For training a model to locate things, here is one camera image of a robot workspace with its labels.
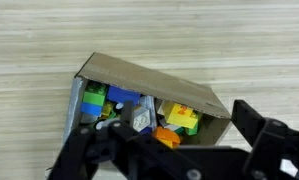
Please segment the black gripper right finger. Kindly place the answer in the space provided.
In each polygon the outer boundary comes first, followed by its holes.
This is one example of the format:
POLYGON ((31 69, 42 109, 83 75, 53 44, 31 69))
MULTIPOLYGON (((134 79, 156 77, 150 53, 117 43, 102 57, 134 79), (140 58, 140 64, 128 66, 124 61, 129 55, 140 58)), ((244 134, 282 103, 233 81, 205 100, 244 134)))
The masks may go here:
POLYGON ((298 180, 281 170, 283 159, 299 170, 299 131, 261 116, 244 100, 235 100, 231 122, 252 147, 243 167, 247 180, 298 180))

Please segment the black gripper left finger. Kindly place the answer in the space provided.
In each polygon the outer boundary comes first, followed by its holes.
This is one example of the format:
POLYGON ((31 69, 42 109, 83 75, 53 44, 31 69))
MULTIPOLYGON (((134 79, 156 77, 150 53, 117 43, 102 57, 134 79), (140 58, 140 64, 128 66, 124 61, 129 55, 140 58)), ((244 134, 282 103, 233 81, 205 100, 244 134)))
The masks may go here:
POLYGON ((126 101, 117 120, 107 120, 100 130, 78 127, 71 131, 47 180, 92 180, 103 162, 111 161, 128 180, 140 180, 143 136, 129 122, 133 103, 126 101))

